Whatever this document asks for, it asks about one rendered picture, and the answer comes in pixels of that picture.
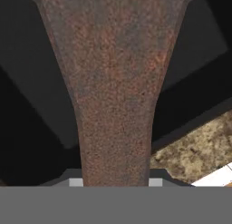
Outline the black hob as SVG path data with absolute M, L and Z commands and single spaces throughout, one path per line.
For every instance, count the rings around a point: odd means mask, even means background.
M 192 0 L 156 103 L 151 155 L 232 110 L 232 0 Z M 39 186 L 82 169 L 78 126 L 39 9 L 0 0 L 0 181 Z

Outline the rusty brown pan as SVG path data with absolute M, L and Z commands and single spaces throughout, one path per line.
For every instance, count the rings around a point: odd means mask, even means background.
M 152 124 L 192 0 L 33 0 L 72 99 L 86 187 L 146 186 Z

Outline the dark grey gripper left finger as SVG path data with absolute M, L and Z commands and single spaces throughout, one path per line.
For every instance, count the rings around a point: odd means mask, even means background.
M 59 178 L 47 181 L 43 186 L 82 187 L 82 170 L 67 169 Z

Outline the white cabinet front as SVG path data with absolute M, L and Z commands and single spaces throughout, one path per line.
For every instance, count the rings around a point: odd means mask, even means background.
M 192 183 L 195 187 L 232 187 L 232 162 Z

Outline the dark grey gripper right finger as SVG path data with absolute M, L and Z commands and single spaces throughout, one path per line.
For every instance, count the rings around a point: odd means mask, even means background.
M 150 187 L 191 187 L 184 181 L 173 179 L 165 169 L 151 169 L 149 178 Z

